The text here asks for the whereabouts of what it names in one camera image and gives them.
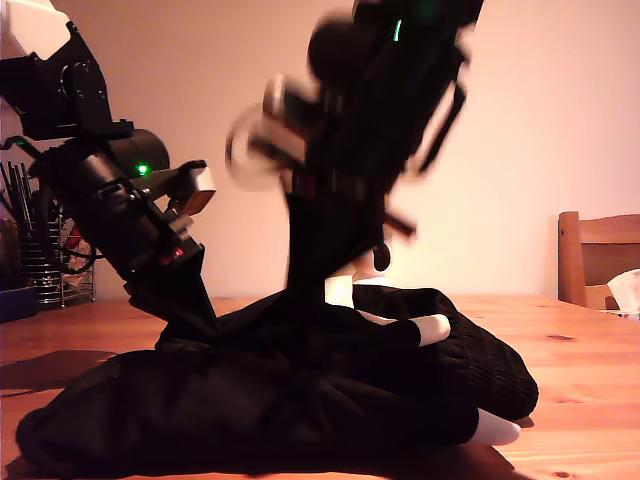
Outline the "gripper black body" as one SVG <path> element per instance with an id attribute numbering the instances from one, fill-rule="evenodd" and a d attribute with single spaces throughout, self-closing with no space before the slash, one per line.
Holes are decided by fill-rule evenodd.
<path id="1" fill-rule="evenodd" d="M 190 216 L 161 211 L 124 179 L 72 182 L 62 188 L 62 204 L 125 283 L 151 279 L 203 247 L 189 234 Z"/>

